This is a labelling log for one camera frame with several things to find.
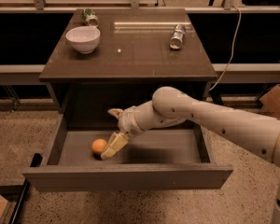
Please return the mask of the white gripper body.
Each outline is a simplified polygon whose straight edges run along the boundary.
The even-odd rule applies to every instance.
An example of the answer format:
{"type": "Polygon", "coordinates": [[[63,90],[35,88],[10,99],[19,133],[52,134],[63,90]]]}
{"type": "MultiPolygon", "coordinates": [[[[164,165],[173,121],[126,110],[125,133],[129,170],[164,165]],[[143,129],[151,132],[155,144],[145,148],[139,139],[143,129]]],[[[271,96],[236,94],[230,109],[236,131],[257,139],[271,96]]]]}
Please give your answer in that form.
{"type": "Polygon", "coordinates": [[[135,111],[136,107],[132,106],[130,108],[124,109],[119,114],[119,130],[129,138],[134,138],[144,132],[136,122],[135,111]]]}

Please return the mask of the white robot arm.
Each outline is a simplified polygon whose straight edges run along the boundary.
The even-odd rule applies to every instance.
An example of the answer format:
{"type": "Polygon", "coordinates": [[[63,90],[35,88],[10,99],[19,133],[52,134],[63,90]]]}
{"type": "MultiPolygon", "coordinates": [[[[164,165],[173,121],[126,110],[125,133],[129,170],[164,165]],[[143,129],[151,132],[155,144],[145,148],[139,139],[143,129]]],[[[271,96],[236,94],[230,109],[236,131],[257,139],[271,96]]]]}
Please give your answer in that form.
{"type": "MultiPolygon", "coordinates": [[[[128,142],[147,130],[171,127],[190,120],[235,145],[280,167],[280,119],[196,100],[184,92],[161,87],[152,99],[125,110],[108,113],[118,119],[119,132],[113,133],[101,154],[112,158],[128,142]]],[[[275,198],[272,224],[280,224],[280,184],[275,198]]]]}

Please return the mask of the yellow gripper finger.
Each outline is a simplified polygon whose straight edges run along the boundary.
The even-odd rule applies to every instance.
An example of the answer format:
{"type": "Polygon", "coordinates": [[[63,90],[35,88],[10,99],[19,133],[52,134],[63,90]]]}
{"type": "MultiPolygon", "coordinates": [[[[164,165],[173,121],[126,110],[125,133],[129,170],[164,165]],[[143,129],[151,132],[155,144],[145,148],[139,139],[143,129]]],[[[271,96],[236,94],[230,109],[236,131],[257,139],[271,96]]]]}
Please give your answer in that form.
{"type": "Polygon", "coordinates": [[[115,156],[129,142],[129,137],[125,133],[112,133],[107,146],[100,155],[102,160],[108,160],[115,156]]]}
{"type": "Polygon", "coordinates": [[[109,114],[110,116],[115,117],[116,119],[119,119],[120,116],[122,115],[122,113],[123,113],[123,110],[120,109],[120,108],[110,108],[110,109],[108,110],[108,114],[109,114]]]}

